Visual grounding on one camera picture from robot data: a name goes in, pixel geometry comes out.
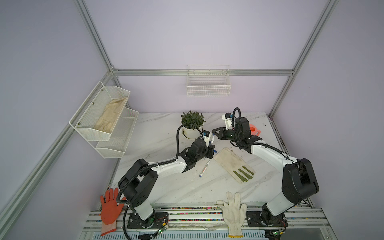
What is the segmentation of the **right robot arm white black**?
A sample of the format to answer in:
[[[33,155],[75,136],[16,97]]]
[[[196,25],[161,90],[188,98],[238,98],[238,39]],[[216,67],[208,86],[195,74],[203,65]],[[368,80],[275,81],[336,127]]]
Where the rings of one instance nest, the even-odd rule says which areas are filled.
[[[263,159],[282,174],[280,192],[262,206],[261,221],[264,226],[272,226],[285,211],[319,192],[318,181],[308,159],[289,156],[265,143],[259,136],[252,135],[245,117],[236,118],[226,113],[222,119],[226,126],[212,130],[218,139],[231,141],[235,147]]]

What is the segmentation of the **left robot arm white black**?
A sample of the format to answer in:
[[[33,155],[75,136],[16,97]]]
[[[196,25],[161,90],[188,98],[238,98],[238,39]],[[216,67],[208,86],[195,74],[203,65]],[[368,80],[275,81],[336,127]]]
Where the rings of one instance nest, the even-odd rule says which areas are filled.
[[[185,173],[194,168],[198,161],[212,159],[214,152],[215,145],[210,141],[197,139],[170,160],[156,163],[137,160],[118,183],[117,203],[129,206],[143,223],[152,223],[156,212],[148,198],[157,180],[160,177]]]

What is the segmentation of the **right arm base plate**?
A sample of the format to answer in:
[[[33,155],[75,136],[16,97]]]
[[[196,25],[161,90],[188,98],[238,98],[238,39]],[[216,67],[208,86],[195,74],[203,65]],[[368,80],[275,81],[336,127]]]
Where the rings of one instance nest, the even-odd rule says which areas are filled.
[[[284,214],[273,216],[263,211],[247,211],[246,220],[249,227],[286,227]]]

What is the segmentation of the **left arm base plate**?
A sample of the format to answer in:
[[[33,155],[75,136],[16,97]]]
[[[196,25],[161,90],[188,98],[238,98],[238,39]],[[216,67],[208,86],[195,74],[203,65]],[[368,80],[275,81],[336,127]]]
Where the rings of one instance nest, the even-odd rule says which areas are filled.
[[[127,229],[160,229],[169,221],[169,213],[154,212],[148,219],[142,220],[138,214],[130,213]]]

